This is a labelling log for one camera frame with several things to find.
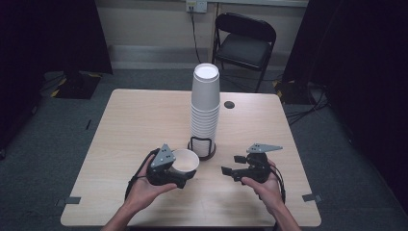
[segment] forearm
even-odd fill
[[[282,202],[272,210],[272,215],[276,219],[280,230],[282,231],[297,231],[300,230],[299,225],[292,216],[291,212]]]
[[[115,215],[102,228],[103,231],[123,231],[127,224],[138,211],[131,209],[129,206],[122,205]]]

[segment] human hand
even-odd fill
[[[108,221],[108,223],[102,228],[102,230],[125,230],[126,225],[138,211],[149,206],[158,195],[177,188],[176,184],[154,186],[147,180],[147,178],[145,177],[147,166],[154,157],[155,155],[151,155],[147,159],[138,174],[139,178],[133,184],[132,189],[129,191],[125,202],[117,210],[115,215]]]
[[[271,169],[276,171],[276,164],[268,160]],[[274,210],[283,204],[281,192],[279,191],[279,183],[277,177],[271,173],[265,183],[259,183],[251,178],[243,177],[242,182],[252,188],[256,194],[260,196],[267,210],[273,215]]]
[[[132,189],[130,190],[123,204],[124,206],[131,208],[134,213],[148,207],[158,195],[177,188],[177,185],[173,183],[162,186],[154,186],[147,180],[145,177],[147,174],[147,166],[154,157],[155,155],[152,155],[149,157],[149,159],[147,159],[146,163],[138,174],[139,179],[133,184]]]

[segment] beige wall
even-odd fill
[[[108,45],[194,47],[191,17],[184,1],[96,0]],[[210,48],[215,3],[195,13],[197,46]],[[220,4],[223,12],[242,13],[269,22],[277,33],[273,60],[287,59],[305,8]]]

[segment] black curtain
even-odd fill
[[[352,144],[408,212],[407,12],[404,0],[310,0],[284,80],[326,86]]]

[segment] hand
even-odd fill
[[[268,160],[268,162],[271,165],[270,168],[275,171],[276,164],[271,160]],[[263,184],[248,177],[243,177],[242,182],[251,187],[254,192],[261,197],[262,201],[267,206],[268,212],[273,215],[282,231],[300,230],[296,220],[293,218],[291,212],[282,200],[278,179],[273,173],[269,175],[268,180]]]
[[[138,177],[141,178],[135,181],[123,205],[117,210],[115,215],[108,221],[102,230],[125,230],[132,217],[140,210],[148,207],[158,195],[177,188],[176,184],[154,186],[149,183],[147,178],[145,178],[147,165],[154,157],[155,156],[152,155],[147,159],[146,164],[144,164],[138,174]]]
[[[150,163],[154,157],[154,155],[150,156],[146,164],[144,164],[140,173],[138,174],[138,177],[141,178],[135,181],[132,186],[132,190],[130,190],[124,202],[125,206],[133,208],[136,213],[148,207],[158,195],[177,188],[176,184],[154,186],[150,184],[146,177],[144,177],[147,172],[148,163]]]
[[[268,162],[272,166],[270,168],[275,171],[274,167],[276,167],[276,164],[271,160],[268,160]],[[248,177],[243,177],[242,182],[251,187],[254,192],[261,197],[270,214],[273,215],[273,209],[283,203],[282,196],[279,191],[278,179],[273,173],[269,175],[268,180],[263,184],[258,183]]]

